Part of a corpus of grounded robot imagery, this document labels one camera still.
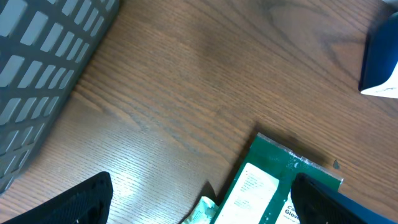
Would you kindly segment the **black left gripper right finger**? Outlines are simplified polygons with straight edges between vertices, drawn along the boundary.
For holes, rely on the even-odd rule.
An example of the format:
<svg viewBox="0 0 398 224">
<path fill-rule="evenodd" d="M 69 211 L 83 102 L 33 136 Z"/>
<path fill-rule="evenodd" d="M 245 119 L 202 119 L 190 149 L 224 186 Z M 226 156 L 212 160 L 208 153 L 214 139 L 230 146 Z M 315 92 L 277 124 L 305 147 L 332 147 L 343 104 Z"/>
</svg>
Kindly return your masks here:
<svg viewBox="0 0 398 224">
<path fill-rule="evenodd" d="M 296 175 L 290 192 L 300 223 L 393 223 L 304 173 Z"/>
</svg>

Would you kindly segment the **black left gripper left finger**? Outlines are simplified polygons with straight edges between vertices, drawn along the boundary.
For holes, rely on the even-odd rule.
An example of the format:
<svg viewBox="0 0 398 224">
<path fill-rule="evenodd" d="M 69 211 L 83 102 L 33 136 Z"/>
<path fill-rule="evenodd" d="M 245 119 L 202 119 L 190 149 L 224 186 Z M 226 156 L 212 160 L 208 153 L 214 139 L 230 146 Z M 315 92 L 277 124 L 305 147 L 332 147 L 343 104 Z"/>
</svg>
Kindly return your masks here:
<svg viewBox="0 0 398 224">
<path fill-rule="evenodd" d="M 106 224 L 112 197 L 111 176 L 102 171 L 4 224 Z"/>
</svg>

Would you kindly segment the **green 3M gloves package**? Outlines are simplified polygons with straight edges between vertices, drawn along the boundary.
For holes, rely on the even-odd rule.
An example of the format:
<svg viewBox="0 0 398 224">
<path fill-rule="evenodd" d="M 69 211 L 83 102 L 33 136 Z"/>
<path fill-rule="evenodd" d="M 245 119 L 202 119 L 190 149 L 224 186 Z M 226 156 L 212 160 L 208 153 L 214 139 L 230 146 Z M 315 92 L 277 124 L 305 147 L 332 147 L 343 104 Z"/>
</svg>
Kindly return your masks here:
<svg viewBox="0 0 398 224">
<path fill-rule="evenodd" d="M 335 191 L 343 183 L 342 177 L 258 133 L 211 222 L 299 223 L 290 190 L 301 172 Z"/>
</svg>

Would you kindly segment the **pale green wet wipes pack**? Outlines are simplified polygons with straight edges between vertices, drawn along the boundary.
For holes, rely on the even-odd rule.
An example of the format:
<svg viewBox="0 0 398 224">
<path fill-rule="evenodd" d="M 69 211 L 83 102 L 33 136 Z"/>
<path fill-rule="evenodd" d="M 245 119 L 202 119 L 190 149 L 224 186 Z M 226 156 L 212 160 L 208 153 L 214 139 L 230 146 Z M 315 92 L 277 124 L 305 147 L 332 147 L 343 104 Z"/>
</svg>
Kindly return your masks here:
<svg viewBox="0 0 398 224">
<path fill-rule="evenodd" d="M 202 196 L 182 224 L 210 224 L 218 208 L 212 199 Z"/>
</svg>

